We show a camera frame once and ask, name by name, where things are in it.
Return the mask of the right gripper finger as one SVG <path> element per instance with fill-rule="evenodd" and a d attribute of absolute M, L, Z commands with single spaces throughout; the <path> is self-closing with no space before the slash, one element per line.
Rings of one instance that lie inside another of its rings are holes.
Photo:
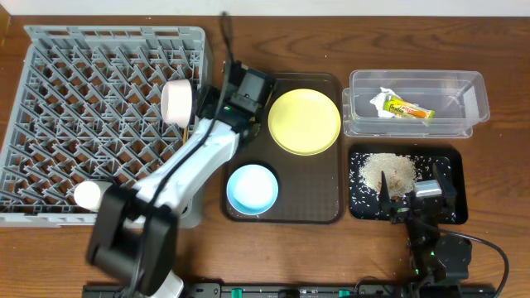
<path fill-rule="evenodd" d="M 443 196 L 444 197 L 455 197 L 455 187 L 446 178 L 446 176 L 443 175 L 443 173 L 438 169 L 437 164 L 434 164 L 432 169 L 433 169 L 433 176 L 438 182 Z"/>
<path fill-rule="evenodd" d="M 380 207 L 390 206 L 390 196 L 388 193 L 388 185 L 384 172 L 381 172 L 381 187 L 378 195 L 378 202 Z"/>

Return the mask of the pink white bowl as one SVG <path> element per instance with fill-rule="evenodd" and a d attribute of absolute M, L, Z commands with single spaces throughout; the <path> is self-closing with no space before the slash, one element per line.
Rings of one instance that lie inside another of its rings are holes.
<path fill-rule="evenodd" d="M 165 123 L 185 128 L 190 122 L 193 89 L 187 79 L 168 81 L 161 92 L 161 115 Z"/>

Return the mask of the yellow round plate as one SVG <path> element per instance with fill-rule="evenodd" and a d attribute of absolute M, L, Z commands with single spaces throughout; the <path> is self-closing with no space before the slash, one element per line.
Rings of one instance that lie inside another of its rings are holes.
<path fill-rule="evenodd" d="M 327 150 L 341 129 L 335 103 L 314 89 L 293 89 L 282 94 L 272 104 L 267 124 L 275 143 L 298 156 Z"/>

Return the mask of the green snack wrapper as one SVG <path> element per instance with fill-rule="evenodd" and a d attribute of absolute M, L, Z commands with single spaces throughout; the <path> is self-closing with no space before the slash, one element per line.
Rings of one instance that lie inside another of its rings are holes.
<path fill-rule="evenodd" d="M 383 110 L 392 113 L 397 118 L 423 119 L 427 122 L 435 116 L 433 110 L 409 103 L 397 95 L 386 96 L 383 102 Z"/>

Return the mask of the white tissue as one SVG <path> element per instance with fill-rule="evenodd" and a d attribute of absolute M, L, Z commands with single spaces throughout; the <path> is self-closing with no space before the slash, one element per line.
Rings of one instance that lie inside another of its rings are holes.
<path fill-rule="evenodd" d="M 391 89 L 381 87 L 380 93 L 372 98 L 369 102 L 376 108 L 379 118 L 395 118 L 396 115 L 383 109 L 384 103 L 389 97 L 395 97 L 396 94 Z"/>

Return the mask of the white cup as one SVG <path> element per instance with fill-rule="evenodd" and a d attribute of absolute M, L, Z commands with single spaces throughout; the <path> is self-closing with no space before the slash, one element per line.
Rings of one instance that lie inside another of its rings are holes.
<path fill-rule="evenodd" d="M 83 181 L 75 187 L 75 203 L 84 209 L 97 212 L 104 192 L 112 185 L 106 181 Z"/>

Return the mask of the wooden chopstick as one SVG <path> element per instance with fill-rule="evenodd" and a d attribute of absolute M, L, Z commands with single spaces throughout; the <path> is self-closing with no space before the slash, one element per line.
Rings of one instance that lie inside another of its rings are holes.
<path fill-rule="evenodd" d="M 184 128 L 183 133 L 182 133 L 182 144 L 185 144 L 187 142 L 188 136 L 189 136 L 189 129 L 188 127 L 186 127 Z"/>

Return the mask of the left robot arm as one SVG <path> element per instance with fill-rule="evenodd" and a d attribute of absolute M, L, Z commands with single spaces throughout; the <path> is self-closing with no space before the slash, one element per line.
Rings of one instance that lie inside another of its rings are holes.
<path fill-rule="evenodd" d="M 199 110 L 191 138 L 131 187 L 94 180 L 75 187 L 75 202 L 97 214 L 87 262 L 121 281 L 118 297 L 181 294 L 183 281 L 172 271 L 181 214 L 210 176 L 258 135 L 273 91 L 243 81 L 209 87 L 196 100 L 189 81 L 170 81 L 162 88 L 162 120 L 185 127 Z"/>

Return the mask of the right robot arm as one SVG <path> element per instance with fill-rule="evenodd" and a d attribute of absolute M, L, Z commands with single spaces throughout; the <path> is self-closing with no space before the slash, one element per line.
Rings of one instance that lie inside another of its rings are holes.
<path fill-rule="evenodd" d="M 405 285 L 408 295 L 462 297 L 460 281 L 469 277 L 472 245 L 438 228 L 455 211 L 457 191 L 436 167 L 432 175 L 432 180 L 417 183 L 401 203 L 390 199 L 386 177 L 381 175 L 378 205 L 392 224 L 406 226 L 411 267 L 417 273 Z"/>

